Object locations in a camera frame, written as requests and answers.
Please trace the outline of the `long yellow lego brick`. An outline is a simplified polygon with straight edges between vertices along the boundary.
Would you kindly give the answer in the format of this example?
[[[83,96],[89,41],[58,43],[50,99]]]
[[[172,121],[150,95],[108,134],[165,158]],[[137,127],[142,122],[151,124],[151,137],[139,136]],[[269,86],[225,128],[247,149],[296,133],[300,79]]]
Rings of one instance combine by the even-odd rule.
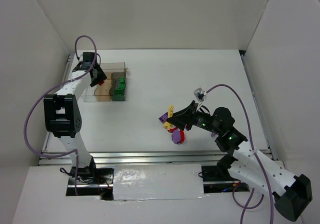
[[[167,117],[170,118],[173,116],[173,113],[174,113],[174,106],[171,105],[169,108],[168,108],[168,115]]]

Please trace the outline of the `purple 2x4 lego brick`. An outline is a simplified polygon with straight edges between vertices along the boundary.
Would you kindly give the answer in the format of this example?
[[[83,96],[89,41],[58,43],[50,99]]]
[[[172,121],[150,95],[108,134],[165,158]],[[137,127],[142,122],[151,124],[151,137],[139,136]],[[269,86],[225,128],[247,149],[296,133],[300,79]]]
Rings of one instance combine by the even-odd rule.
[[[165,123],[166,120],[168,118],[168,112],[164,113],[163,115],[161,115],[158,119],[162,122]]]

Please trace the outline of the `green 2x4 lego brick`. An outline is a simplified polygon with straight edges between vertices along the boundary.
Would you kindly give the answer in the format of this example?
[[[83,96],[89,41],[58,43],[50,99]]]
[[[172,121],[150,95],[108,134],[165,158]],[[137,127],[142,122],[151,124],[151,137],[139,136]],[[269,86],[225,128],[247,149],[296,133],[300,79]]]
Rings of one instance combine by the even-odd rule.
[[[124,96],[125,95],[125,88],[118,88],[114,90],[114,96]]]

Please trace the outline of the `green 2x2 lego brick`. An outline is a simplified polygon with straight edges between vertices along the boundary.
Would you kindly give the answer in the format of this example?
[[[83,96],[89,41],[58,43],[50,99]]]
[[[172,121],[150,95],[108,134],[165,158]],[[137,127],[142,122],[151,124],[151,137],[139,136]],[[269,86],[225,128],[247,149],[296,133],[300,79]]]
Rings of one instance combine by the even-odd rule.
[[[125,88],[126,88],[125,86],[126,86],[126,83],[125,82],[121,82],[118,88],[120,90],[125,90]]]

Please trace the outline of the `red flower lego brick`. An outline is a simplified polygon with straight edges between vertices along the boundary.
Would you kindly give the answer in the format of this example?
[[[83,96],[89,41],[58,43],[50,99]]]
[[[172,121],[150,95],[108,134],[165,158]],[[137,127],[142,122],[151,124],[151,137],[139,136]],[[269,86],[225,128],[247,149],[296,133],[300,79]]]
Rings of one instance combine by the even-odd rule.
[[[177,127],[173,127],[173,128],[171,128],[171,129],[169,129],[168,132],[169,132],[169,133],[173,133],[173,132],[174,132],[175,130],[177,130],[177,129],[178,129]]]

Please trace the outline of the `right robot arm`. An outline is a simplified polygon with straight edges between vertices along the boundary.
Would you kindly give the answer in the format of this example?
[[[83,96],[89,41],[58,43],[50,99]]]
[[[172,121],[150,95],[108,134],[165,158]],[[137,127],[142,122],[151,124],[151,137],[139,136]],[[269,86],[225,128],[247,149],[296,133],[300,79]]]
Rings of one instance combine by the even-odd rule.
[[[197,107],[198,104],[192,101],[187,108],[169,114],[167,122],[181,130],[197,126],[215,133],[215,142],[225,153],[217,164],[221,172],[270,198],[279,214],[295,222],[312,201],[310,179],[285,170],[252,147],[249,140],[233,126],[235,120],[227,108],[219,107],[210,115],[198,111]]]

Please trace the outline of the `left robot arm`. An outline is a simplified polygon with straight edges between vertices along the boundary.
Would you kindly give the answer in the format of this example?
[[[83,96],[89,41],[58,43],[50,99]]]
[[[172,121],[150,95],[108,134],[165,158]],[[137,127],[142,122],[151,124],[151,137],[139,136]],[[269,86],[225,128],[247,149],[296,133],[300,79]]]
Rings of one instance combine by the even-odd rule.
[[[71,159],[72,168],[68,175],[89,183],[98,183],[100,177],[80,134],[82,117],[78,100],[85,89],[107,79],[97,57],[94,52],[83,52],[82,60],[72,70],[70,82],[43,99],[45,127],[63,144]]]

